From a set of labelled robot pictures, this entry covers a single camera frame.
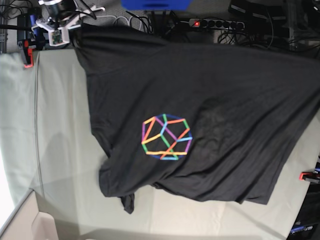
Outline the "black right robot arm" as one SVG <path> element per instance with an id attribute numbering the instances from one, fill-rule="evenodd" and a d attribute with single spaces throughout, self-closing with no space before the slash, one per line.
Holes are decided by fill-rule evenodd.
<path id="1" fill-rule="evenodd" d="M 77 10 L 74 0 L 39 0 L 38 4 L 47 10 L 49 22 L 54 23 L 56 29 Z"/>

